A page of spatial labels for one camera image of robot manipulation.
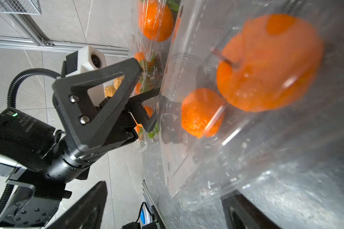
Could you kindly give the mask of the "orange one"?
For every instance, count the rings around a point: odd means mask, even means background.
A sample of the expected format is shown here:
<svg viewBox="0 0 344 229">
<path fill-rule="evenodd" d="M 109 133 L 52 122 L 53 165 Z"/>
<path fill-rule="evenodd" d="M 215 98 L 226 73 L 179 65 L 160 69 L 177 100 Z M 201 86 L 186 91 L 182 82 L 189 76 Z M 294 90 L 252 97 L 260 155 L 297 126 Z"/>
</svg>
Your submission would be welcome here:
<svg viewBox="0 0 344 229">
<path fill-rule="evenodd" d="M 245 22 L 222 50 L 217 87 L 246 112 L 282 108 L 299 100 L 314 82 L 324 55 L 315 27 L 287 14 Z"/>
</svg>

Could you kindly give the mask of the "clear plastic container front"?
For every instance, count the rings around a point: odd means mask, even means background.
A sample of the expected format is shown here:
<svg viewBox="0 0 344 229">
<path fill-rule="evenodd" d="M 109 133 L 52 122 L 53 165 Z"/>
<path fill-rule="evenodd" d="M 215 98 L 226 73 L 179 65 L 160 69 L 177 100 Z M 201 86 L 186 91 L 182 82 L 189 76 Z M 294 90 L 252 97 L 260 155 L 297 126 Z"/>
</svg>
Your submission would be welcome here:
<svg viewBox="0 0 344 229">
<path fill-rule="evenodd" d="M 159 106 L 184 210 L 344 157 L 344 1 L 181 1 Z"/>
</svg>

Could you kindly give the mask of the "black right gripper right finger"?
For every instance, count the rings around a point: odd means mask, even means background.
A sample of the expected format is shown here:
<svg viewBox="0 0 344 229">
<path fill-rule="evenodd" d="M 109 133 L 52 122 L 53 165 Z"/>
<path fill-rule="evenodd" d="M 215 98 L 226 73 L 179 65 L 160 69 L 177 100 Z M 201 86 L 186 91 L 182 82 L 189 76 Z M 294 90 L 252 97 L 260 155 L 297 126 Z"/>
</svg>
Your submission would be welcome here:
<svg viewBox="0 0 344 229">
<path fill-rule="evenodd" d="M 221 197 L 221 203 L 229 229 L 278 229 L 241 193 L 229 193 Z"/>
</svg>

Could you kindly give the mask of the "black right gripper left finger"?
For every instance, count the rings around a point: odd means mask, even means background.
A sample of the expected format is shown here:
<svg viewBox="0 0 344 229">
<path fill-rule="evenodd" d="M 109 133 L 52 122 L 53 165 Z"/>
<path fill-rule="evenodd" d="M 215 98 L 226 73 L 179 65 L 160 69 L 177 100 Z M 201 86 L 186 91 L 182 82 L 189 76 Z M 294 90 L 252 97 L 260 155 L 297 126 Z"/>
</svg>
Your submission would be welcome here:
<svg viewBox="0 0 344 229">
<path fill-rule="evenodd" d="M 107 202 L 107 184 L 96 183 L 47 229 L 99 229 Z"/>
</svg>

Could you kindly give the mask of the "orange two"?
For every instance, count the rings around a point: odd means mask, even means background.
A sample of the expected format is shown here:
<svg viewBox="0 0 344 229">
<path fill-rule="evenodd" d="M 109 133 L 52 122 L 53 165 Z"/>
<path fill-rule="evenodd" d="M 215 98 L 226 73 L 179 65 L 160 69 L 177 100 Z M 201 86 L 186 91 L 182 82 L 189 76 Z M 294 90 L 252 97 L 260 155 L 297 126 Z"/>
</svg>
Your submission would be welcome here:
<svg viewBox="0 0 344 229">
<path fill-rule="evenodd" d="M 192 91 L 182 104 L 182 128 L 200 138 L 216 112 L 225 101 L 213 90 L 199 88 Z"/>
</svg>

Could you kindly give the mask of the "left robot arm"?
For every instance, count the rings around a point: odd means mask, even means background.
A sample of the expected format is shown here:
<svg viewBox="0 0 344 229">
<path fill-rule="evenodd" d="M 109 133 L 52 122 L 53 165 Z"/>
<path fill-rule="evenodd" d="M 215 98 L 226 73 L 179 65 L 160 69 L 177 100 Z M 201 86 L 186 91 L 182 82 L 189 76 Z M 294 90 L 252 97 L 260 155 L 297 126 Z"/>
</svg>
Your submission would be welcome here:
<svg viewBox="0 0 344 229">
<path fill-rule="evenodd" d="M 21 83 L 37 75 L 54 79 L 53 104 L 64 131 L 16 108 Z M 160 90 L 132 96 L 141 75 L 141 65 L 130 58 L 74 76 L 33 68 L 13 79 L 0 113 L 0 156 L 19 166 L 8 175 L 0 199 L 0 227 L 47 225 L 61 201 L 71 197 L 67 183 L 87 179 L 106 153 L 135 142 L 138 123 L 147 132 L 154 129 L 156 115 L 148 116 L 142 103 Z"/>
</svg>

